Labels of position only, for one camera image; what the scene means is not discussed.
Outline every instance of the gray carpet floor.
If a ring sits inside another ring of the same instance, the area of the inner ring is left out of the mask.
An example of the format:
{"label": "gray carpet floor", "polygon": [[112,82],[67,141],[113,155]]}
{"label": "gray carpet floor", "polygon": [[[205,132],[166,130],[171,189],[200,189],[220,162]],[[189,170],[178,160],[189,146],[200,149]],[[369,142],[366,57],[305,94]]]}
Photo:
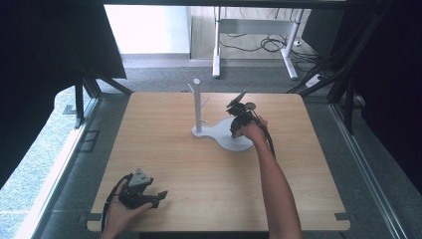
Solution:
{"label": "gray carpet floor", "polygon": [[[212,69],[207,61],[170,59],[161,62],[159,67],[156,67],[156,64],[155,67],[148,65],[150,62],[150,59],[138,63],[126,61],[127,80],[117,81],[136,92],[187,92],[187,84],[197,78],[201,80],[202,92],[240,93],[246,90],[251,93],[274,94],[282,94],[298,83],[289,79],[284,67],[273,62],[225,62],[220,80],[212,78]],[[87,229],[86,222],[129,96],[102,81],[99,83],[103,96],[94,109],[85,137],[80,141],[78,150],[70,161],[35,238],[100,237],[100,233]],[[305,103],[351,227],[343,232],[306,231],[305,238],[393,238],[335,121],[331,107],[326,102],[328,91],[329,86],[311,94],[305,98]],[[356,109],[353,115],[354,136],[408,238],[422,238],[422,197],[366,126],[359,111],[360,109]],[[138,237],[136,233],[126,232],[120,238]],[[141,238],[266,237],[265,233],[141,235]]]}

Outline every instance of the white stand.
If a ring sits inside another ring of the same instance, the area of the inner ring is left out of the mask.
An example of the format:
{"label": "white stand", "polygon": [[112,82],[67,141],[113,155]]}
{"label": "white stand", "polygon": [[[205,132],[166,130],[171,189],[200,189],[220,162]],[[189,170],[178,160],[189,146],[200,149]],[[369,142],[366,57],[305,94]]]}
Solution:
{"label": "white stand", "polygon": [[220,77],[220,34],[258,34],[258,35],[289,35],[286,49],[282,49],[282,56],[292,80],[298,78],[295,67],[290,59],[292,45],[301,25],[304,9],[299,9],[295,22],[282,20],[250,20],[250,19],[221,19],[221,7],[217,7],[215,23],[215,45],[212,65],[213,78]]}
{"label": "white stand", "polygon": [[232,121],[234,119],[233,117],[223,119],[214,126],[202,126],[204,120],[202,120],[201,118],[201,109],[205,105],[205,103],[207,103],[209,98],[201,106],[201,92],[199,86],[201,82],[198,79],[195,79],[193,80],[193,83],[194,88],[192,88],[188,84],[195,98],[196,126],[192,128],[192,134],[198,138],[211,138],[215,140],[218,144],[220,144],[220,146],[229,151],[244,151],[252,147],[253,143],[246,137],[232,137],[232,133],[230,132],[230,125],[232,124]]}

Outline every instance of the person's right arm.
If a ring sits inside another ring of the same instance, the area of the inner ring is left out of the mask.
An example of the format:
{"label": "person's right arm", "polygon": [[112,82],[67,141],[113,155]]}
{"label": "person's right arm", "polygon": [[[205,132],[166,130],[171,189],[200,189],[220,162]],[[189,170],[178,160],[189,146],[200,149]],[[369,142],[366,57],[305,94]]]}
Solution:
{"label": "person's right arm", "polygon": [[[264,119],[261,121],[264,125],[267,124]],[[254,143],[258,154],[270,238],[302,238],[295,198],[285,175],[270,151],[264,133],[253,121],[243,126],[240,133]]]}

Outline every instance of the wooden table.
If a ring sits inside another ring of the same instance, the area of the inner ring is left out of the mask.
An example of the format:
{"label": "wooden table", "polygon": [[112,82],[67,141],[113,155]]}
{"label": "wooden table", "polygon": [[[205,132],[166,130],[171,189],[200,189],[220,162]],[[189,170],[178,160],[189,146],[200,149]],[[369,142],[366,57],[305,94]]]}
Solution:
{"label": "wooden table", "polygon": [[[226,106],[239,94],[202,93],[203,125],[229,117]],[[348,220],[302,98],[246,94],[269,121],[278,162],[293,191],[303,230],[347,230]],[[168,190],[158,209],[139,216],[129,230],[139,232],[267,231],[255,149],[230,152],[214,140],[196,138],[194,97],[190,93],[134,93],[94,203],[102,213],[119,179],[140,167],[153,183],[145,194]],[[100,223],[88,221],[100,231]]]}

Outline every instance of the forearm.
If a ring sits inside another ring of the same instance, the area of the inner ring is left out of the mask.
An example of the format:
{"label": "forearm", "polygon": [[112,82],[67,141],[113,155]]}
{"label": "forearm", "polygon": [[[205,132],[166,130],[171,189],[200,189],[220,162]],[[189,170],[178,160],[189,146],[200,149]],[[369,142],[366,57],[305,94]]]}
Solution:
{"label": "forearm", "polygon": [[270,238],[302,238],[301,223],[290,186],[264,140],[255,140]]}

